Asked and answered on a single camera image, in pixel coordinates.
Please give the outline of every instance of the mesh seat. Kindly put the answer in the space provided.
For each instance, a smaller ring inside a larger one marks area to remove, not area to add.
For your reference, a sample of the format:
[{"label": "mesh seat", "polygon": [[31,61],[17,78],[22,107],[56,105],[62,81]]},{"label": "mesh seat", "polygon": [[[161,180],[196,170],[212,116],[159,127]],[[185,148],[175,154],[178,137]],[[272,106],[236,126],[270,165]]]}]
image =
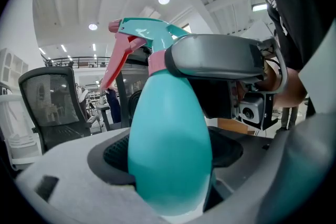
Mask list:
[{"label": "mesh seat", "polygon": [[44,67],[19,79],[22,96],[45,150],[90,135],[77,100],[73,75],[68,67]]}]

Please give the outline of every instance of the spray bottle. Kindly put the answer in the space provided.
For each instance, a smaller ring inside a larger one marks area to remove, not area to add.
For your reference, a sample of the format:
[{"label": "spray bottle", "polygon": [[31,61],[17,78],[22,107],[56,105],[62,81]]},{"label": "spray bottle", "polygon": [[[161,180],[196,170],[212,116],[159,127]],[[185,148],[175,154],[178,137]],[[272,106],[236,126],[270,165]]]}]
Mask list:
[{"label": "spray bottle", "polygon": [[165,216],[181,215],[204,199],[212,171],[212,150],[204,115],[185,78],[165,68],[164,53],[189,33],[150,18],[110,23],[116,42],[101,83],[103,91],[119,74],[128,54],[152,48],[149,74],[133,117],[128,147],[129,173],[139,195]]}]

